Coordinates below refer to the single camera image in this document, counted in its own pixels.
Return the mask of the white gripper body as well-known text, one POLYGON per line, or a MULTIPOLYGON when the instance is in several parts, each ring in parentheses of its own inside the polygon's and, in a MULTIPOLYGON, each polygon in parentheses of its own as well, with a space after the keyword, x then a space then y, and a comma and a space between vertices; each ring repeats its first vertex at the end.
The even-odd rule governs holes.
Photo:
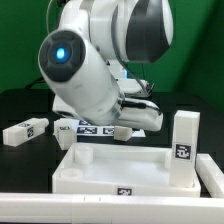
POLYGON ((151 101, 126 98, 121 104, 121 115, 113 122, 115 126, 130 127, 157 132, 161 130, 163 113, 151 101))

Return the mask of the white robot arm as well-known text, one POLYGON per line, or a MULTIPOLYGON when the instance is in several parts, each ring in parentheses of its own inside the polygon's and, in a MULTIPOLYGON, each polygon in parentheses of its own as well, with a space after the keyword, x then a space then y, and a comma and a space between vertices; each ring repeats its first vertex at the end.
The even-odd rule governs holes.
POLYGON ((97 126, 160 130, 157 105, 127 98, 108 63, 153 63, 172 38, 168 0, 69 0, 38 54, 53 111, 97 126))

